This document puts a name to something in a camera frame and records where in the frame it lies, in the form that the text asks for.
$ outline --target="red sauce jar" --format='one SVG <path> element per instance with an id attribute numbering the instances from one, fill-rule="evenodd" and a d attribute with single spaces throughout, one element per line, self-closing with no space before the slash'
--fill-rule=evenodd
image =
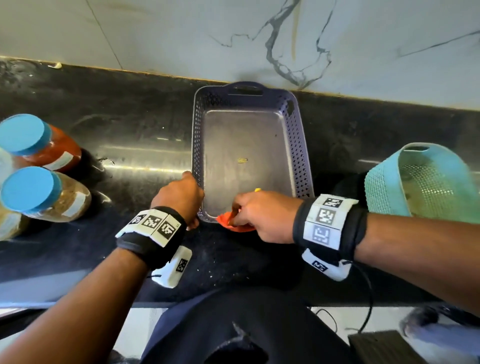
<path id="1" fill-rule="evenodd" d="M 65 172 L 82 157 L 82 150 L 72 138 L 30 114 L 13 115 L 0 123 L 0 147 L 16 156 L 17 167 L 38 166 Z"/>

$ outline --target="green colander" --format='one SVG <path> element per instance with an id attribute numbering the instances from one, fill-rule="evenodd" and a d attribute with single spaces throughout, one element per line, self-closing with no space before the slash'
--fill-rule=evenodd
<path id="1" fill-rule="evenodd" d="M 480 223 L 480 195 L 467 165 L 450 149 L 410 143 L 365 178 L 368 210 Z"/>

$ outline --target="glass jar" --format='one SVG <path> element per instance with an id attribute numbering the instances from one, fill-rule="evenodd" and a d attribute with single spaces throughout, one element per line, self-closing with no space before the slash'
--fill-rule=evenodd
<path id="1" fill-rule="evenodd" d="M 3 183 L 3 205 L 31 218 L 69 222 L 82 216 L 90 206 L 90 191 L 80 182 L 41 167 L 14 172 Z"/>
<path id="2" fill-rule="evenodd" d="M 16 167 L 39 166 L 59 172 L 82 157 L 75 141 L 35 115 L 13 115 L 0 123 L 0 147 L 16 156 Z"/>
<path id="3" fill-rule="evenodd" d="M 30 218 L 10 211 L 0 204 L 0 242 L 20 235 L 28 226 Z"/>

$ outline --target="wire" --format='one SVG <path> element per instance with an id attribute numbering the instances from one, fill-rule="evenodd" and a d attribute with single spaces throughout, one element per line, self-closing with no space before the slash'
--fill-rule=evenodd
<path id="1" fill-rule="evenodd" d="M 319 309 L 317 312 L 315 312 L 315 316 L 317 316 L 320 311 L 325 311 L 325 312 L 327 312 L 328 315 L 332 318 L 333 322 L 335 322 L 335 333 L 337 333 L 337 331 L 338 331 L 338 325 L 336 324 L 336 321 L 335 321 L 335 319 L 333 318 L 332 314 L 331 314 L 330 312 L 328 312 L 327 310 L 325 310 L 324 308 L 321 308 L 321 309 Z"/>
<path id="2" fill-rule="evenodd" d="M 368 313 L 367 317 L 365 318 L 365 321 L 363 321 L 362 326 L 360 326 L 359 329 L 356 328 L 345 328 L 345 330 L 356 330 L 359 334 L 362 333 L 362 331 L 365 329 L 365 327 L 368 324 L 368 321 L 370 320 L 370 316 L 372 315 L 372 309 L 373 309 L 373 287 L 372 287 L 372 282 L 370 282 L 370 278 L 368 278 L 367 272 L 363 270 L 362 267 L 359 265 L 355 264 L 352 262 L 352 265 L 360 272 L 360 274 L 365 278 L 368 284 L 368 290 L 369 290 L 369 308 L 368 308 Z"/>

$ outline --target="orange cloth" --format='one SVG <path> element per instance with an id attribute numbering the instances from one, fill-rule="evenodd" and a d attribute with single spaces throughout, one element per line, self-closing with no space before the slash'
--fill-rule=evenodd
<path id="1" fill-rule="evenodd" d="M 231 226 L 231 225 L 229 225 L 228 222 L 230 221 L 230 216 L 231 215 L 232 215 L 232 212 L 229 211 L 229 212 L 226 212 L 225 214 L 217 216 L 216 220 L 224 228 L 227 228 L 227 229 L 235 231 L 235 232 L 249 232 L 249 231 L 256 230 L 255 227 L 253 227 L 250 224 L 241 225 L 241 226 Z"/>

